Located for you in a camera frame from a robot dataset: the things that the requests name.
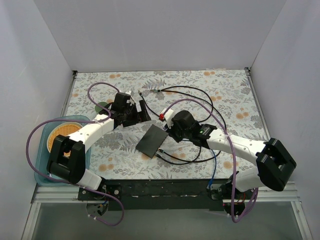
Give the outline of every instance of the teal plastic bin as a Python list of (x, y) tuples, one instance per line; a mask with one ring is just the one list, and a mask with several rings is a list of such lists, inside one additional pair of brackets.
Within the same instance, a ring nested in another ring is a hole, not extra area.
[[(59, 117), (59, 119), (68, 119), (68, 120), (82, 120), (82, 121), (90, 121), (89, 118), (86, 116), (82, 115), (74, 115), (74, 116), (62, 116)], [(39, 144), (39, 149), (38, 149), (38, 154), (36, 157), (36, 163), (35, 163), (35, 168), (38, 169), (41, 173), (46, 174), (49, 176), (49, 173), (47, 171), (47, 164), (49, 160), (49, 151), (47, 149), (47, 139), (50, 135), (50, 133), (60, 124), (66, 123), (65, 121), (54, 121), (54, 122), (49, 122), (47, 123), (42, 131), (41, 139), (40, 139), (40, 144)], [(90, 165), (90, 154), (91, 154), (91, 148), (88, 149), (88, 151), (85, 154), (85, 168), (88, 169)], [(55, 179), (61, 179), (58, 176), (51, 175), (52, 178)], [(36, 172), (34, 173), (34, 178), (36, 182), (40, 186), (47, 186), (47, 187), (56, 187), (56, 186), (65, 186), (67, 185), (66, 183), (63, 182), (55, 182), (51, 181), (43, 176), (40, 176)]]

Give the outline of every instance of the table surface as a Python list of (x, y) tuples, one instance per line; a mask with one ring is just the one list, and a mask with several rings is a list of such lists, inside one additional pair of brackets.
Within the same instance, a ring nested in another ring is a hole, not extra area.
[[(128, 71), (128, 72), (91, 72), (78, 73), (70, 98), (67, 115), (84, 115), (93, 119), (97, 114), (95, 106), (87, 97), (87, 89), (97, 82), (115, 85), (122, 92), (132, 91), (136, 101), (141, 97), (140, 90), (152, 110), (160, 113), (164, 108), (185, 96), (176, 93), (152, 93), (151, 89), (185, 85), (205, 90), (214, 106), (224, 117), (229, 134), (253, 140), (266, 140), (267, 134), (259, 113), (250, 82), (244, 70), (198, 70), (198, 71)], [(208, 97), (202, 92), (176, 88), (177, 91), (189, 93), (203, 99)], [(116, 91), (107, 85), (98, 85), (91, 90), (96, 102), (113, 102)], [(196, 120), (203, 120), (208, 113), (194, 102), (183, 101), (173, 106), (175, 111), (188, 110)], [(152, 124), (163, 127), (164, 123), (149, 112), (151, 121), (130, 127), (118, 127), (107, 133), (91, 147), (89, 169), (106, 179), (207, 179), (211, 178), (214, 161), (187, 165), (171, 165), (154, 157), (148, 158), (135, 150), (137, 143)], [(213, 118), (206, 121), (218, 126)], [(167, 153), (192, 160), (199, 148), (190, 142), (176, 143), (168, 137), (161, 146)], [(212, 157), (208, 149), (201, 151), (201, 159)], [(253, 167), (251, 163), (237, 158), (240, 171)], [(233, 161), (228, 153), (221, 153), (217, 158), (215, 178), (229, 178), (232, 174)]]

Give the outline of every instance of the black rectangular object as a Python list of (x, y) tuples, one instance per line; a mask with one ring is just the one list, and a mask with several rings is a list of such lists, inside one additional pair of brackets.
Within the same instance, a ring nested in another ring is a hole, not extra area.
[(152, 124), (135, 146), (135, 149), (152, 159), (167, 136), (167, 132)]

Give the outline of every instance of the wall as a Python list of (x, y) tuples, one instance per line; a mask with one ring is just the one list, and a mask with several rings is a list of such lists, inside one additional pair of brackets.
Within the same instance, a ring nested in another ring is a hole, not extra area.
[(17, 240), (36, 185), (26, 140), (37, 124), (60, 115), (72, 72), (32, 0), (0, 0), (0, 32), (0, 239)]
[(286, 0), (34, 0), (72, 70), (243, 69)]
[(297, 162), (292, 179), (314, 239), (320, 238), (319, 43), (320, 2), (288, 0), (252, 66), (270, 134)]

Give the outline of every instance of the table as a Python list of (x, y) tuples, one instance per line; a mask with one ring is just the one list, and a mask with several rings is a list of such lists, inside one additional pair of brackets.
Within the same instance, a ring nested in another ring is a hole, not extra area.
[[(181, 94), (170, 92), (152, 93), (151, 89), (161, 89), (175, 85), (186, 85), (205, 90), (214, 106), (221, 112), (230, 134), (253, 140), (266, 140), (267, 133), (258, 110), (250, 82), (245, 70), (197, 70), (197, 71), (128, 71), (128, 72), (92, 72), (78, 73), (66, 115), (84, 115), (89, 119), (96, 116), (95, 106), (87, 97), (90, 85), (106, 82), (115, 85), (121, 91), (132, 91), (136, 101), (141, 97), (156, 113), (160, 113), (170, 103), (182, 98)], [(202, 92), (179, 88), (186, 92), (209, 100)], [(107, 85), (98, 85), (91, 90), (96, 102), (113, 102), (116, 91)], [(173, 108), (175, 111), (188, 110), (196, 120), (203, 120), (208, 113), (194, 102), (181, 102)], [(198, 164), (171, 165), (159, 158), (148, 158), (135, 150), (137, 143), (152, 124), (163, 127), (164, 123), (149, 112), (152, 121), (121, 128), (107, 133), (91, 147), (89, 169), (106, 179), (208, 179), (211, 178), (214, 162)], [(206, 121), (218, 125), (213, 118)], [(192, 160), (199, 148), (189, 142), (176, 143), (168, 137), (161, 146), (167, 153), (186, 160)], [(200, 159), (212, 157), (212, 153), (203, 149)], [(252, 168), (248, 161), (237, 158), (237, 168), (244, 171)], [(232, 174), (232, 156), (221, 153), (217, 158), (215, 178), (225, 179)]]

